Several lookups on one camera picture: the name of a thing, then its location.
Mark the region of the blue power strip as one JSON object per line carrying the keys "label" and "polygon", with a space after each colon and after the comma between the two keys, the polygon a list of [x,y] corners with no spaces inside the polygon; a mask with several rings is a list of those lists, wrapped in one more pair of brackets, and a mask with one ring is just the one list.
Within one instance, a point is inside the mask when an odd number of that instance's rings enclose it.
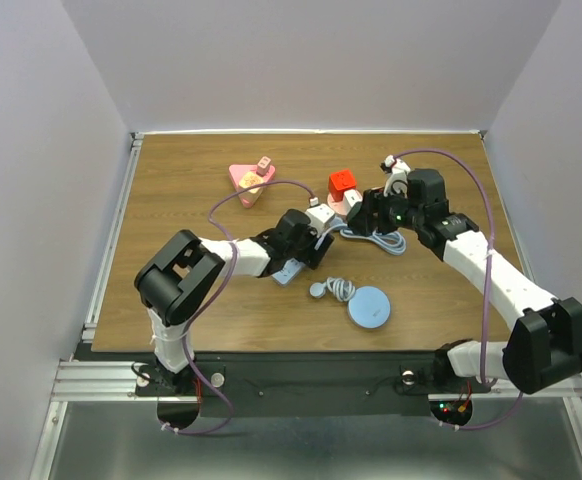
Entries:
{"label": "blue power strip", "polygon": [[[327,228],[327,233],[338,232],[341,237],[347,240],[369,241],[380,247],[386,253],[393,256],[401,256],[406,252],[407,242],[402,234],[394,231],[388,234],[380,234],[374,231],[371,236],[362,236],[354,234],[353,231],[347,227],[346,223],[339,217],[335,217]],[[281,286],[290,284],[298,274],[304,269],[305,265],[295,259],[286,262],[284,267],[272,278]]]}

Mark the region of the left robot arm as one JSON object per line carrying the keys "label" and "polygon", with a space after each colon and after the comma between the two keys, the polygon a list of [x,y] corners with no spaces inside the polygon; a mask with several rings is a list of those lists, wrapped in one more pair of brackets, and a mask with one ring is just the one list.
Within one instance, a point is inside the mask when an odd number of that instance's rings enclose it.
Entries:
{"label": "left robot arm", "polygon": [[177,232],[140,270],[134,286],[151,319],[158,380],[170,393],[186,392],[193,382],[194,358],[185,337],[191,321],[234,276],[266,278],[287,267],[315,269],[333,243],[327,232],[336,213],[319,204],[302,212],[289,209],[273,228],[243,240],[215,241],[189,230]]}

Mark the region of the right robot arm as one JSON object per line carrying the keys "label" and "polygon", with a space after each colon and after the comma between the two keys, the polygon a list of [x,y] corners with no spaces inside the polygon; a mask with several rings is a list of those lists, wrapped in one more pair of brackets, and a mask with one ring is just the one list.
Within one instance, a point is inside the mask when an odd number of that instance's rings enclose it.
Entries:
{"label": "right robot arm", "polygon": [[510,330],[505,342],[461,340],[442,348],[431,366],[434,384],[453,390],[466,378],[510,381],[534,394],[582,373],[582,304],[560,299],[498,253],[469,217],[449,206],[435,169],[393,171],[384,186],[366,190],[350,206],[347,226],[357,235],[401,228],[465,277]]}

